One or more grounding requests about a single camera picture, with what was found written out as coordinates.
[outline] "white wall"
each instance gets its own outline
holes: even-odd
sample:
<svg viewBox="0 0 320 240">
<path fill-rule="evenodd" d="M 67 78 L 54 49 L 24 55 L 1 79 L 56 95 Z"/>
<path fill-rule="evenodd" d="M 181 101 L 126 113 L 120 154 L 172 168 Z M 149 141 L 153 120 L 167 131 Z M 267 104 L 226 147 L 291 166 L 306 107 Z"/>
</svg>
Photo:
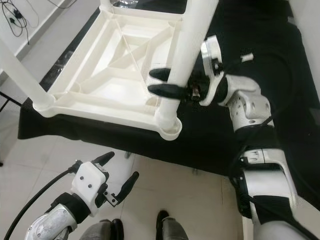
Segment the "white wall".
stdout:
<svg viewBox="0 0 320 240">
<path fill-rule="evenodd" d="M 320 0 L 290 0 L 320 98 Z"/>
<path fill-rule="evenodd" d="M 64 1 L 65 0 L 52 0 L 52 2 L 56 3 L 58 6 Z M 28 4 L 27 0 L 12 0 L 12 2 L 22 15 L 30 22 L 30 24 L 35 27 L 37 25 L 37 15 Z M 32 39 L 34 34 L 41 29 L 48 18 L 55 12 L 55 10 L 57 10 L 57 7 L 47 0 L 29 0 L 29 2 L 39 15 L 38 27 L 33 28 L 31 25 L 27 26 L 29 38 Z M 19 28 L 17 26 L 13 25 L 12 28 L 16 30 L 17 33 L 19 32 Z M 15 53 L 15 55 L 17 55 L 27 44 L 26 31 L 24 30 L 20 37 L 15 37 L 10 30 L 2 10 L 0 10 L 0 38 L 6 43 L 9 49 Z"/>
</svg>

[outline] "table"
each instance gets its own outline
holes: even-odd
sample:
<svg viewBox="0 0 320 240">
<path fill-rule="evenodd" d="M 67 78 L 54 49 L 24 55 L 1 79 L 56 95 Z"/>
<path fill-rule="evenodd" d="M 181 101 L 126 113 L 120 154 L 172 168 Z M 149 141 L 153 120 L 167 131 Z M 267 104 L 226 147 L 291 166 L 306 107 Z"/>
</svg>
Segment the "table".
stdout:
<svg viewBox="0 0 320 240">
<path fill-rule="evenodd" d="M 183 13 L 186 0 L 154 0 L 136 7 L 152 11 Z M 72 43 L 41 81 L 47 91 L 73 51 L 98 15 L 97 10 Z M 318 193 L 320 192 L 320 103 L 297 27 L 288 23 L 292 12 L 287 1 L 220 1 L 207 36 L 217 35 L 222 60 L 227 63 L 255 49 L 276 50 L 285 55 L 297 79 L 298 93 L 294 103 L 275 122 L 276 131 L 289 167 Z M 195 65 L 204 71 L 201 56 Z M 290 77 L 286 66 L 266 56 L 233 69 L 233 74 L 247 76 L 258 82 L 262 94 L 274 109 L 290 94 Z M 68 115 L 44 118 L 32 108 L 30 99 L 21 107 L 19 139 L 43 135 L 59 135 L 82 140 L 175 163 L 220 175 L 228 167 L 239 146 L 235 140 L 229 110 L 217 105 L 200 107 L 182 102 L 177 111 L 183 129 L 174 141 L 163 140 L 158 133 Z M 320 210 L 320 199 L 308 189 L 296 173 L 292 177 L 301 197 Z"/>
</svg>

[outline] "pant leg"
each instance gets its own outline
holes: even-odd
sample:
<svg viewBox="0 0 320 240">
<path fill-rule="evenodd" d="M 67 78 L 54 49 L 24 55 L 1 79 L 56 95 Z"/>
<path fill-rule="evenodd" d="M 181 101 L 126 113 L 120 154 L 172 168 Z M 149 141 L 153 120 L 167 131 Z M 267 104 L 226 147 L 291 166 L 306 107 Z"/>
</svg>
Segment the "pant leg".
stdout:
<svg viewBox="0 0 320 240">
<path fill-rule="evenodd" d="M 163 240 L 189 240 L 184 228 L 173 217 L 163 220 Z"/>
<path fill-rule="evenodd" d="M 89 227 L 80 240 L 110 240 L 111 222 L 101 221 Z"/>
</svg>

